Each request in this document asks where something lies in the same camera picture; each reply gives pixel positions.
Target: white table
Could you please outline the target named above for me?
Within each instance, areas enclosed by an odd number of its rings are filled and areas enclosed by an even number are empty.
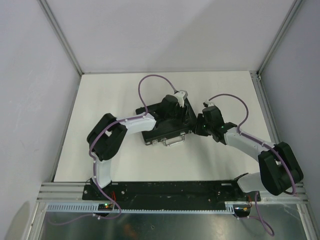
[[[148,73],[83,75],[58,163],[55,182],[85,182],[92,176],[93,160],[86,139],[106,113],[128,117],[142,107],[138,83]],[[170,72],[167,77],[177,90],[186,90],[197,115],[203,102],[220,93],[242,98],[249,108],[249,119],[242,129],[270,141],[267,126],[248,71]],[[158,77],[141,85],[147,105],[159,103],[172,94],[170,85]],[[222,96],[214,103],[225,122],[240,123],[245,108],[236,99]],[[212,137],[187,134],[182,144],[146,146],[142,134],[126,136],[112,159],[113,181],[205,181],[233,179],[243,173],[259,171],[258,163],[241,151],[216,143]]]

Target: cable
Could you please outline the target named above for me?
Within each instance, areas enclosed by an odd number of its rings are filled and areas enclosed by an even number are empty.
[[[248,117],[249,117],[249,108],[247,106],[247,104],[238,96],[235,96],[233,94],[229,94],[229,93],[221,93],[221,94],[218,94],[218,95],[215,95],[211,98],[209,98],[209,101],[211,101],[212,99],[215,99],[217,97],[220,97],[220,96],[228,96],[228,97],[232,97],[232,98],[235,98],[235,99],[238,99],[245,107],[245,111],[246,111],[246,114],[245,114],[245,118],[244,120],[238,125],[238,127],[236,128],[236,131],[246,137],[247,139],[250,139],[258,144],[260,144],[262,147],[265,147],[267,149],[269,149],[281,162],[282,166],[284,167],[286,173],[288,174],[289,176],[289,179],[290,179],[290,182],[291,182],[291,185],[292,185],[292,192],[287,192],[287,191],[284,191],[286,194],[289,194],[289,195],[295,195],[296,194],[296,185],[295,185],[295,181],[291,175],[291,172],[290,170],[288,169],[288,166],[286,165],[285,161],[282,159],[282,157],[277,153],[277,151],[275,151],[271,146],[265,144],[264,142],[260,141],[259,139],[253,137],[253,136],[250,136],[244,132],[242,132],[240,130],[240,127],[247,121]],[[250,216],[249,218],[250,219],[256,219],[258,221],[261,222],[263,228],[265,229],[265,231],[272,237],[275,236],[275,232],[274,230],[272,229],[272,227],[261,217],[261,214],[260,214],[260,211],[259,211],[259,207],[258,207],[258,201],[257,201],[257,196],[258,196],[259,192],[256,191],[255,192],[255,196],[254,196],[254,202],[255,202],[255,208],[256,208],[256,212],[258,214],[258,217],[257,216]]]
[[[96,145],[97,141],[101,138],[101,136],[108,130],[110,129],[112,126],[118,124],[118,123],[122,123],[124,121],[130,121],[130,120],[135,120],[135,119],[140,119],[140,118],[143,118],[144,116],[146,116],[148,114],[148,108],[147,108],[147,105],[145,103],[145,101],[142,99],[142,96],[141,96],[141,91],[140,91],[140,87],[141,87],[141,83],[146,79],[146,78],[149,78],[149,77],[159,77],[159,78],[162,78],[164,80],[166,80],[170,86],[172,87],[174,93],[177,92],[176,88],[174,87],[174,85],[164,76],[161,76],[161,75],[157,75],[157,74],[149,74],[145,77],[143,77],[139,84],[138,84],[138,95],[139,95],[139,98],[145,108],[145,113],[144,115],[140,115],[140,116],[132,116],[132,117],[128,117],[128,118],[124,118],[124,119],[120,119],[120,120],[116,120],[114,122],[112,122],[111,124],[109,124],[108,126],[106,126],[99,134],[98,136],[94,139],[94,141],[92,142],[90,148],[89,148],[89,156],[93,158],[93,177],[95,178],[95,185],[97,186],[97,188],[99,189],[99,191],[102,193],[103,196],[105,196],[109,201],[111,201],[114,205],[117,206],[117,208],[119,209],[119,213],[116,215],[116,216],[109,216],[109,217],[103,217],[103,216],[99,216],[98,219],[115,219],[117,217],[119,217],[122,213],[122,209],[121,207],[119,206],[119,204],[113,200],[111,197],[109,197],[103,190],[102,188],[100,187],[99,183],[98,183],[98,179],[97,179],[97,158],[92,154],[92,151],[94,149],[94,146]],[[67,222],[62,222],[62,223],[53,223],[52,221],[49,220],[48,218],[48,222],[52,225],[55,225],[55,226],[63,226],[63,225],[67,225],[67,224],[70,224],[78,219],[81,219],[81,218],[84,218],[84,217],[88,217],[88,216],[92,216],[92,214],[84,214],[84,215],[81,215],[73,220],[70,220],[70,221],[67,221]]]

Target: reflective floor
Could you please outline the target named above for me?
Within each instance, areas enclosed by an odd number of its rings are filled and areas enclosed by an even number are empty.
[[[87,216],[54,226],[45,220],[41,240],[306,240],[296,205],[260,205],[261,214],[275,232],[269,236],[254,219],[237,220],[224,214],[129,214],[113,220]],[[83,213],[47,212],[54,223]],[[253,207],[251,216],[256,216]]]

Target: silver handle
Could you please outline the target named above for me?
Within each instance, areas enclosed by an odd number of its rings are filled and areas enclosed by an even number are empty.
[[[175,141],[175,142],[172,142],[172,143],[167,144],[167,143],[166,143],[166,140],[164,140],[164,141],[163,141],[163,144],[164,144],[166,147],[170,147],[170,146],[172,146],[172,145],[176,145],[176,144],[183,143],[183,142],[185,141],[185,135],[181,135],[180,137],[181,137],[181,140],[179,140],[179,141]]]

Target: white wall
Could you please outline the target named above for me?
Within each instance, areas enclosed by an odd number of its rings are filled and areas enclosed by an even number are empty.
[[[85,72],[257,70],[294,0],[47,0]]]
[[[307,0],[262,74],[281,138],[293,148],[320,224],[320,1]]]
[[[0,239],[18,240],[80,78],[36,0],[1,1],[0,36]]]

